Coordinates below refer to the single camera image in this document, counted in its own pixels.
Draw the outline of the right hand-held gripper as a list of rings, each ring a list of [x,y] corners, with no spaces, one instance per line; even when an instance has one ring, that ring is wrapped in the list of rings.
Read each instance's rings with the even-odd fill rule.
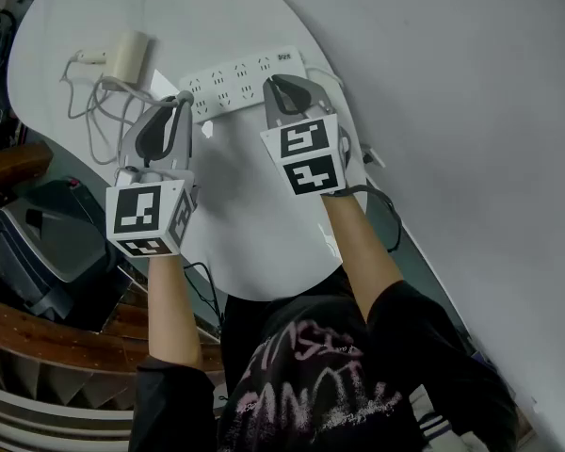
[[[334,108],[325,89],[304,77],[274,74],[263,84],[263,93],[271,129],[260,137],[292,193],[322,195],[344,189],[349,137],[331,114]]]

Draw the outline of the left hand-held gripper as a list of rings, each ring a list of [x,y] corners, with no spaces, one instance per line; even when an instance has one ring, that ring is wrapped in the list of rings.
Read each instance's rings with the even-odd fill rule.
[[[152,106],[121,142],[116,184],[106,190],[106,237],[127,257],[181,253],[197,207],[191,104]],[[151,164],[156,169],[149,169]]]

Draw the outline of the black printer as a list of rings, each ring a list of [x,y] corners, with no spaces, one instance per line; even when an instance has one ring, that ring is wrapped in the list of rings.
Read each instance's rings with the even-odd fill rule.
[[[120,298],[105,212],[76,179],[53,180],[0,208],[0,282],[30,315],[99,331]]]

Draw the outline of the white power strip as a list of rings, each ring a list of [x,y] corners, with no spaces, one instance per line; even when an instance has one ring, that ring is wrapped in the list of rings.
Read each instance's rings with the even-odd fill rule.
[[[306,76],[295,46],[267,50],[189,73],[179,79],[179,86],[194,96],[194,122],[204,122],[262,104],[263,85],[274,74]]]

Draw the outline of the person's white striped sock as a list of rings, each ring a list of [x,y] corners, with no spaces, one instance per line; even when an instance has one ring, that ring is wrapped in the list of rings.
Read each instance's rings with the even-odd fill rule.
[[[448,433],[452,432],[452,427],[434,410],[424,385],[411,393],[410,403],[420,432],[427,442],[424,452],[451,452],[452,440]]]

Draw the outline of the person's black printed shirt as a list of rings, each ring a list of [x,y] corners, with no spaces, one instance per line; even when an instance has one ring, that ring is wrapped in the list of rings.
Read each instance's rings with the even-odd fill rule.
[[[229,298],[221,353],[221,415],[202,371],[155,358],[138,367],[129,452],[423,452],[410,403],[420,385],[452,427],[451,448],[516,448],[506,385],[407,282],[382,292],[367,320],[341,273],[291,299]]]

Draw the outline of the person's left forearm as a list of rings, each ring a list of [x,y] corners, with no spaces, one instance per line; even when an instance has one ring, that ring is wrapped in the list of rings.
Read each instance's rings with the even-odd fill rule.
[[[153,257],[148,276],[149,354],[202,370],[202,347],[178,256]]]

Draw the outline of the person's right forearm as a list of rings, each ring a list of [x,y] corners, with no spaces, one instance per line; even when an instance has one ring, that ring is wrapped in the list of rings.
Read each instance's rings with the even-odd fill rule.
[[[353,196],[322,197],[354,298],[364,320],[382,292],[403,280]]]

